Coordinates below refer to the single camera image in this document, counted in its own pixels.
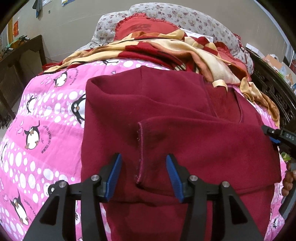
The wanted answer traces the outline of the person's right hand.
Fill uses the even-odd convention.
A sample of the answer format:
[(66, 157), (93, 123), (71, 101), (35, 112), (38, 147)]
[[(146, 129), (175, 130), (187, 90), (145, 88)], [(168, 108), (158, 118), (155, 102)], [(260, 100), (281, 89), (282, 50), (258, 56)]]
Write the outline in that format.
[(288, 196), (290, 190), (292, 190), (293, 181), (295, 181), (295, 179), (296, 179), (296, 172), (295, 170), (292, 171), (291, 163), (287, 163), (287, 171), (282, 181), (283, 188), (281, 190), (281, 193), (284, 197)]

